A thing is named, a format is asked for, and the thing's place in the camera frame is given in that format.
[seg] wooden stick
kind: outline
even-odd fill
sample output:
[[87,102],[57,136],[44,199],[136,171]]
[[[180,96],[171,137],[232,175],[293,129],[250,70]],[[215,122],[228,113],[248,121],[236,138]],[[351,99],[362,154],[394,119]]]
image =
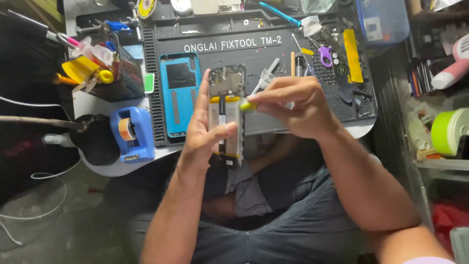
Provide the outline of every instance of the wooden stick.
[[291,76],[294,77],[295,76],[295,52],[292,51],[291,53]]

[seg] pink hair dryer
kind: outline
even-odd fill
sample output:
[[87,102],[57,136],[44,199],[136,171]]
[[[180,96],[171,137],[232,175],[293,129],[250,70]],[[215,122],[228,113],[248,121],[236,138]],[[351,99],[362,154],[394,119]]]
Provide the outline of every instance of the pink hair dryer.
[[469,71],[469,34],[456,41],[453,56],[456,62],[431,80],[431,86],[435,89],[443,90],[450,87]]

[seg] white label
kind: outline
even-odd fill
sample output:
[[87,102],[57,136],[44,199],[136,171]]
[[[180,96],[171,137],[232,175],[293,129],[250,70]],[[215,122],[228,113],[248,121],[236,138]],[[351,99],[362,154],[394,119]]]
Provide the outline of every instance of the white label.
[[[227,116],[218,116],[218,125],[224,125],[226,123],[227,123]],[[223,145],[225,141],[220,140],[218,143]]]

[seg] finger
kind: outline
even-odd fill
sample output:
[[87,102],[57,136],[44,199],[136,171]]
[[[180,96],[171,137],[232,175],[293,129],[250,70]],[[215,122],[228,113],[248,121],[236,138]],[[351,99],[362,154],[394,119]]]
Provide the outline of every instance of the finger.
[[277,77],[269,84],[269,86],[267,86],[264,89],[264,91],[275,90],[275,89],[284,88],[284,87],[298,84],[301,81],[301,78],[302,77],[292,77],[292,76]]
[[202,78],[202,82],[200,83],[199,87],[199,96],[197,97],[196,107],[195,109],[207,110],[208,109],[208,75],[210,73],[210,69],[207,69],[204,73],[204,77]]
[[298,84],[249,96],[250,102],[301,102],[308,100],[317,89],[315,85]]
[[280,119],[284,124],[288,123],[289,118],[301,114],[300,111],[287,109],[277,103],[260,103],[257,105],[257,111]]
[[228,137],[230,137],[231,135],[233,135],[237,128],[238,128],[238,126],[236,125],[235,122],[230,122],[228,124],[219,125],[219,126],[215,127],[214,129],[210,130],[204,136],[204,143],[206,145],[213,146],[218,141],[225,140]]

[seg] plastic storage box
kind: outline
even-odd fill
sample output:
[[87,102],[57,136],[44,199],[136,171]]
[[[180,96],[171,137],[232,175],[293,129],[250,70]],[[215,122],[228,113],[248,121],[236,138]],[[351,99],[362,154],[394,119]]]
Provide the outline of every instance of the plastic storage box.
[[356,0],[366,46],[390,47],[409,35],[404,0]]

